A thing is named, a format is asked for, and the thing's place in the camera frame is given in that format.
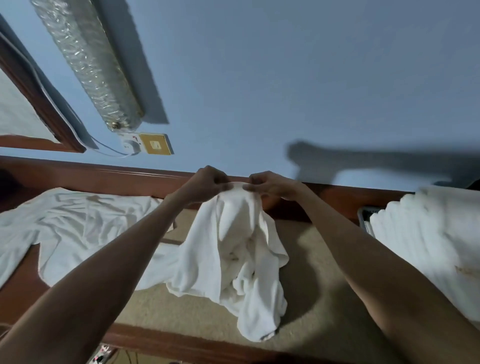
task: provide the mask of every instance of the floor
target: floor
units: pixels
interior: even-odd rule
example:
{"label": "floor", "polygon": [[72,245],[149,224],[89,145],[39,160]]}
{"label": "floor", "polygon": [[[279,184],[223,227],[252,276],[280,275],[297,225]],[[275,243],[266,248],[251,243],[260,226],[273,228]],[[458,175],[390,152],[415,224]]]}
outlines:
{"label": "floor", "polygon": [[107,362],[107,364],[170,364],[170,363],[181,363],[187,364],[185,362],[177,362],[172,359],[159,358],[156,356],[137,354],[130,350],[119,349],[113,357]]}

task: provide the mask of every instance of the beige carpet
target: beige carpet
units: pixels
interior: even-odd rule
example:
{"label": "beige carpet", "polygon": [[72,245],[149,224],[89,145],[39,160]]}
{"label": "beige carpet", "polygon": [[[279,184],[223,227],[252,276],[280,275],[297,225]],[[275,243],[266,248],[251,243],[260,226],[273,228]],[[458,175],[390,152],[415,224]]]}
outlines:
{"label": "beige carpet", "polygon": [[[184,210],[168,239],[183,241],[196,211]],[[117,322],[209,340],[350,363],[404,363],[345,282],[321,235],[307,223],[278,220],[278,235],[290,256],[280,270],[288,302],[278,334],[253,343],[237,319],[208,299],[170,294],[157,285],[133,294]]]}

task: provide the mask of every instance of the plastic wrap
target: plastic wrap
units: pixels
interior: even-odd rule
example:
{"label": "plastic wrap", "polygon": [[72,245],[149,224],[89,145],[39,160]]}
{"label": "plastic wrap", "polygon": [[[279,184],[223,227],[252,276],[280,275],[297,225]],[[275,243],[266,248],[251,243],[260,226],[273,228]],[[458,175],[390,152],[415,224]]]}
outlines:
{"label": "plastic wrap", "polygon": [[31,3],[107,127],[135,130],[142,111],[91,1]]}

